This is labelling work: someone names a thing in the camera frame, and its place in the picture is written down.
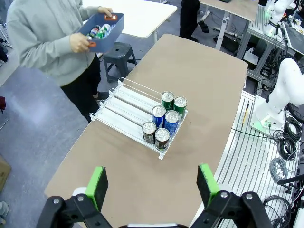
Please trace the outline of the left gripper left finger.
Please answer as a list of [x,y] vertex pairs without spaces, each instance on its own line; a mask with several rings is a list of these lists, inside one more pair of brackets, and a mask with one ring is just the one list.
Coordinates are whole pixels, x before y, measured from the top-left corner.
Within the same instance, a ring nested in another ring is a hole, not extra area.
[[64,200],[60,196],[47,199],[39,216],[37,228],[71,228],[83,222],[87,228],[110,228],[101,209],[108,189],[105,167],[96,167],[85,193]]

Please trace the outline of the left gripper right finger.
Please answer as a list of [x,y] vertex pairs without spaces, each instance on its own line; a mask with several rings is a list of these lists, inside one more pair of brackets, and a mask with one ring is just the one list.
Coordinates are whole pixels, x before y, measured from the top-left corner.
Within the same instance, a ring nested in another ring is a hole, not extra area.
[[197,186],[204,210],[192,228],[216,228],[222,220],[232,220],[238,228],[271,228],[260,197],[252,191],[237,196],[220,190],[208,164],[198,166]]

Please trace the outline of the person's right hand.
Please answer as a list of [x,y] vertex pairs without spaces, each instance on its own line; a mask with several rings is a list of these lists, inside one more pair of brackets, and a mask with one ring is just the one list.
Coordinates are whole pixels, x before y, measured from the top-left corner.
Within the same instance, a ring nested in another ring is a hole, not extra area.
[[86,36],[81,33],[70,35],[70,45],[74,53],[89,52],[89,41]]

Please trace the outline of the person's left hand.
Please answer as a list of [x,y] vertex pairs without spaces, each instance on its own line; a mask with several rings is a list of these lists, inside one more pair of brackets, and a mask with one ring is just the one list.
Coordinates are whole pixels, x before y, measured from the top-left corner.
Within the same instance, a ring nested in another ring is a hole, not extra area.
[[112,18],[112,13],[113,13],[113,10],[112,8],[107,8],[107,7],[101,7],[99,6],[97,8],[97,12],[98,13],[101,13],[101,14],[105,14],[108,18]]

